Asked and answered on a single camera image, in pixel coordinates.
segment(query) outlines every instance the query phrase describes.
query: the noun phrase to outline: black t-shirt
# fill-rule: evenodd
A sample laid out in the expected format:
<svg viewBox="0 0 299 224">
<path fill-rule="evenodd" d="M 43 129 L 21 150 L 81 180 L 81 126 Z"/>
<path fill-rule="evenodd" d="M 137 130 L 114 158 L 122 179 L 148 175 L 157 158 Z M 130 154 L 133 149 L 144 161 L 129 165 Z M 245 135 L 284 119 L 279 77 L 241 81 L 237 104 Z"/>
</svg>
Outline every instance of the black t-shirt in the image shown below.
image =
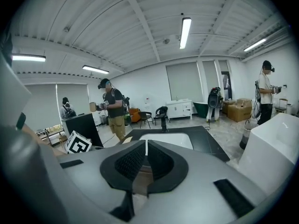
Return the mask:
<svg viewBox="0 0 299 224">
<path fill-rule="evenodd" d="M 104 102 L 106 105 L 113 105 L 115 104 L 116 100 L 121 100 L 122 101 L 122 94 L 119 90 L 117 89 L 111 89 L 109 92 L 106 93 L 104 97 Z M 117 109 L 108 109 L 108 116 L 110 118 L 115 118 L 117 116 L 123 116 L 123 107 L 117 108 Z"/>
</svg>

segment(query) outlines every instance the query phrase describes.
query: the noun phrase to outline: fluorescent light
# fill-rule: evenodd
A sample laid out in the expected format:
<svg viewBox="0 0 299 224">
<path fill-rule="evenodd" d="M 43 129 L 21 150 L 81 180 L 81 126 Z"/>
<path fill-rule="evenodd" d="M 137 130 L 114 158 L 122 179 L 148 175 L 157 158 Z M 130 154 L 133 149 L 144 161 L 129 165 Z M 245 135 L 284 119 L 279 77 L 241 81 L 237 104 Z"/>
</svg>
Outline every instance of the fluorescent light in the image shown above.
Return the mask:
<svg viewBox="0 0 299 224">
<path fill-rule="evenodd" d="M 260 40 L 259 42 L 254 43 L 254 44 L 251 45 L 250 47 L 247 47 L 244 51 L 249 51 L 249 50 L 251 50 L 252 48 L 254 48 L 254 47 L 256 47 L 256 46 L 262 44 L 262 43 L 265 42 L 265 41 L 266 41 L 266 39 L 262 39 L 262 40 Z"/>
<path fill-rule="evenodd" d="M 187 39 L 188 39 L 188 35 L 189 35 L 189 30 L 190 30 L 190 26 L 191 26 L 191 21 L 192 20 L 191 20 L 190 17 L 183 18 L 181 43 L 179 45 L 180 49 L 185 49 L 185 47 L 186 47 L 186 43 L 187 43 Z"/>
<path fill-rule="evenodd" d="M 95 67 L 88 66 L 88 65 L 84 65 L 82 68 L 85 69 L 85 70 L 91 70 L 91 71 L 95 71 L 95 72 L 99 72 L 99 73 L 103 73 L 103 74 L 108 74 L 109 73 L 109 71 L 102 70 L 102 69 L 95 68 Z"/>
<path fill-rule="evenodd" d="M 45 62 L 45 56 L 35 56 L 26 54 L 13 54 L 13 61 L 32 61 L 32 62 Z"/>
</svg>

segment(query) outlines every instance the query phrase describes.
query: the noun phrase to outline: chair leg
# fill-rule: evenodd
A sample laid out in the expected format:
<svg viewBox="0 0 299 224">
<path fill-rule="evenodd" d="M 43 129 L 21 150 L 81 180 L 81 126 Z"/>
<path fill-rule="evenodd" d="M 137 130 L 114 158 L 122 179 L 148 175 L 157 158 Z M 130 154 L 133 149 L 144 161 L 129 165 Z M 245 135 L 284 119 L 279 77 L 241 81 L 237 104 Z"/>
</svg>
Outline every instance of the chair leg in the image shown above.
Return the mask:
<svg viewBox="0 0 299 224">
<path fill-rule="evenodd" d="M 146 121 L 148 122 L 148 124 L 149 124 L 149 128 L 150 128 L 150 123 L 149 123 L 149 120 L 147 119 Z"/>
</svg>

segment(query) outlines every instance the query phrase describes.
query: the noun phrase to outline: ceiling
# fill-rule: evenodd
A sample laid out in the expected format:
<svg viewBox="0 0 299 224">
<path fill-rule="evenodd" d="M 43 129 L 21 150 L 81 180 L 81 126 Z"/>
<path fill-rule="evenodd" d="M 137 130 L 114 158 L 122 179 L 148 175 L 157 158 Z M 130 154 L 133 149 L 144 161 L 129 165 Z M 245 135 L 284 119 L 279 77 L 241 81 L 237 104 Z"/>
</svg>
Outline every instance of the ceiling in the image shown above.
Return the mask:
<svg viewBox="0 0 299 224">
<path fill-rule="evenodd" d="M 192 24 L 180 50 L 183 17 Z M 47 58 L 13 69 L 111 78 L 184 57 L 245 58 L 245 47 L 283 26 L 269 0 L 26 0 L 11 23 L 13 52 Z M 83 65 L 110 73 L 90 75 Z"/>
</svg>

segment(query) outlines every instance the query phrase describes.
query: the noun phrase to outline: white basin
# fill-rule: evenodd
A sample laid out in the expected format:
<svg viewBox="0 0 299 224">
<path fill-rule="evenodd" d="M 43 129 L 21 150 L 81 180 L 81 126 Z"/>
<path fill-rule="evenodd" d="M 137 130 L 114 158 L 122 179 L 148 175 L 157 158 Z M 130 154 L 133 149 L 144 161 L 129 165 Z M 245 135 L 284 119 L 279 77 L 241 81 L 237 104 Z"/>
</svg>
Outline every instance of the white basin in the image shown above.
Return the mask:
<svg viewBox="0 0 299 224">
<path fill-rule="evenodd" d="M 239 171 L 267 195 L 292 173 L 299 155 L 299 118 L 280 113 L 251 130 Z"/>
<path fill-rule="evenodd" d="M 190 138 L 185 133 L 149 133 L 141 136 L 139 140 L 146 141 L 145 155 L 148 155 L 148 140 L 156 140 L 160 142 L 178 145 L 188 149 L 193 149 Z"/>
</svg>

